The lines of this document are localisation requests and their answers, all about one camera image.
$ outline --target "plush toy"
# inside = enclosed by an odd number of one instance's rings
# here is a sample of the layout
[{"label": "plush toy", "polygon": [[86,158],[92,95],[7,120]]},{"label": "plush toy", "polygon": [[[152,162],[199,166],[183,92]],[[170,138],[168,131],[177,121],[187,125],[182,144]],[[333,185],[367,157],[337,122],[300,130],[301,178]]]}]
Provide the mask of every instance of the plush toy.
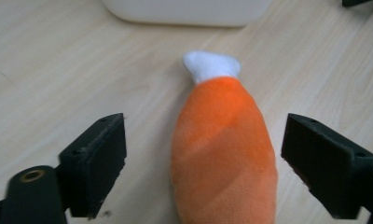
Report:
[{"label": "plush toy", "polygon": [[184,65],[196,88],[173,133],[172,182],[182,222],[274,223],[274,152],[256,102],[237,79],[239,62],[192,51]]}]

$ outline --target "orange plush drumstick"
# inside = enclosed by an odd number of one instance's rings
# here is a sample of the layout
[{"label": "orange plush drumstick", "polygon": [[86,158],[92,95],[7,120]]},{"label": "orange plush drumstick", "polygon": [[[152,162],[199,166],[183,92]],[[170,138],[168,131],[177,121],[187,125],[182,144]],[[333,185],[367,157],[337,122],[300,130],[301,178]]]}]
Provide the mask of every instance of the orange plush drumstick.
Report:
[{"label": "orange plush drumstick", "polygon": [[184,56],[195,90],[172,143],[172,181],[184,224],[274,223],[277,170],[263,117],[227,55]]}]

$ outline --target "wood grain surface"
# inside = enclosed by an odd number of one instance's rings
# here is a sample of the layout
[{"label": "wood grain surface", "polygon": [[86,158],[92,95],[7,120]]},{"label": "wood grain surface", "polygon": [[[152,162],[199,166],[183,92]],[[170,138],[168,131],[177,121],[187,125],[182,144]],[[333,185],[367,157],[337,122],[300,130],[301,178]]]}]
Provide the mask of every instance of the wood grain surface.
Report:
[{"label": "wood grain surface", "polygon": [[275,0],[260,20],[232,29],[129,23],[100,0],[0,0],[0,200],[14,174],[57,166],[96,119],[122,112],[126,167],[97,219],[69,223],[180,223],[170,143],[193,89],[180,61],[192,49],[242,63],[276,150],[276,223],[366,223],[365,210],[332,219],[280,157],[288,113],[373,152],[373,3],[346,9],[338,0]]}]

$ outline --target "white object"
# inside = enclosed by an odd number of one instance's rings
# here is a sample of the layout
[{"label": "white object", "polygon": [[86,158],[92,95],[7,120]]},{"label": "white object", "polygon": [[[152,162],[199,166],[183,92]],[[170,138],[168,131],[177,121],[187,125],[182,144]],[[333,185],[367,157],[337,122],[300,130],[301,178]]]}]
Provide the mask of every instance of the white object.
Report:
[{"label": "white object", "polygon": [[206,26],[244,26],[271,0],[103,0],[126,21]]},{"label": "white object", "polygon": [[195,84],[216,77],[237,77],[242,68],[239,61],[233,57],[201,50],[186,53],[183,63]]}]

